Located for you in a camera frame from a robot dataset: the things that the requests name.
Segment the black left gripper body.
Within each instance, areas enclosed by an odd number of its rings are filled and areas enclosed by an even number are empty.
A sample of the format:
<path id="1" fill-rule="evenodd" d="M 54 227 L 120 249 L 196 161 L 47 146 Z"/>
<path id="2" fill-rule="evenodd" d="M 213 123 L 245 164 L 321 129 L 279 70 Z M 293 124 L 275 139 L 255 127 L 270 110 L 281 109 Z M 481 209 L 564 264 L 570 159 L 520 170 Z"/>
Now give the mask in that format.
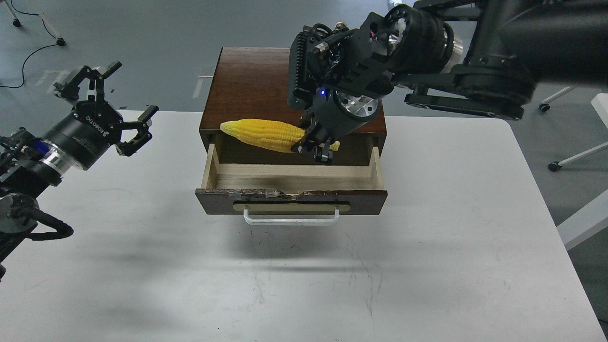
<path id="1" fill-rule="evenodd" d="M 119 142 L 117 125 L 123 117 L 108 102 L 80 101 L 69 115 L 44 134 L 44 140 L 57 146 L 75 160 L 83 171 L 88 170 L 108 149 Z"/>

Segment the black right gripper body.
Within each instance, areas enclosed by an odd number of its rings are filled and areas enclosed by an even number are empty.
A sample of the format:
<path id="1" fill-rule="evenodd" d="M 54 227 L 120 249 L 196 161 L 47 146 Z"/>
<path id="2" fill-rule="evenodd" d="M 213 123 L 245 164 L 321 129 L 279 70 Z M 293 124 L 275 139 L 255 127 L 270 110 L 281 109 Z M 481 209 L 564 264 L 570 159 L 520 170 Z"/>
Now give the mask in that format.
<path id="1" fill-rule="evenodd" d="M 331 145 L 373 120 L 380 112 L 380 100 L 318 89 L 307 110 L 312 110 L 317 117 L 319 143 L 329 140 Z"/>

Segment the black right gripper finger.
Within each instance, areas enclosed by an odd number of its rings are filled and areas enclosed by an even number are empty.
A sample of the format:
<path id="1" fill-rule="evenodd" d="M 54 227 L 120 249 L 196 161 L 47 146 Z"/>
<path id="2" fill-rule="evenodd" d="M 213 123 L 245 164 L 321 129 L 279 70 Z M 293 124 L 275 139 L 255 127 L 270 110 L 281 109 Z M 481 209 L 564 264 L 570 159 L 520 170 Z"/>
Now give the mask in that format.
<path id="1" fill-rule="evenodd" d="M 291 147 L 291 152 L 298 154 L 309 162 L 332 165 L 333 151 L 330 149 L 329 142 L 327 140 L 324 143 L 319 143 L 303 138 Z"/>
<path id="2" fill-rule="evenodd" d="M 305 112 L 298 127 L 304 130 L 304 136 L 297 142 L 298 149 L 313 149 L 319 145 L 319 139 L 317 138 L 319 123 L 312 110 Z"/>

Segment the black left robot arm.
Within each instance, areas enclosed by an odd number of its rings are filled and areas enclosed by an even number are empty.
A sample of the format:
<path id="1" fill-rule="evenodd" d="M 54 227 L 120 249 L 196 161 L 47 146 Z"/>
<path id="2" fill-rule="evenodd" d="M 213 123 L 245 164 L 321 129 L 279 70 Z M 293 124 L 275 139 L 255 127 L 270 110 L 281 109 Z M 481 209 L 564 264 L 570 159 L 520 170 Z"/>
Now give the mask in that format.
<path id="1" fill-rule="evenodd" d="M 1 260 L 25 239 L 72 236 L 72 227 L 40 210 L 37 202 L 70 168 L 88 170 L 111 146 L 121 156 L 131 156 L 152 138 L 149 128 L 157 106 L 148 106 L 136 121 L 128 122 L 105 100 L 105 80 L 120 67 L 118 61 L 103 70 L 74 70 L 54 84 L 55 95 L 72 106 L 67 117 L 41 137 L 21 127 L 1 138 Z"/>

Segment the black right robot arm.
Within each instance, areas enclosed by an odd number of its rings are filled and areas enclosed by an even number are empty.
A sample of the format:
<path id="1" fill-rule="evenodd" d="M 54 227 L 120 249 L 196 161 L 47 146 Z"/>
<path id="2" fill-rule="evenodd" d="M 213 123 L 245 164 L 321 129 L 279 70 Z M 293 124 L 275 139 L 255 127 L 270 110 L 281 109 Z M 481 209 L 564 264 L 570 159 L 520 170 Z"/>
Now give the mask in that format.
<path id="1" fill-rule="evenodd" d="M 304 110 L 291 151 L 331 164 L 330 145 L 365 125 L 397 86 L 410 106 L 519 120 L 539 82 L 607 85 L 605 0 L 420 0 L 360 28 L 304 26 L 287 104 Z"/>

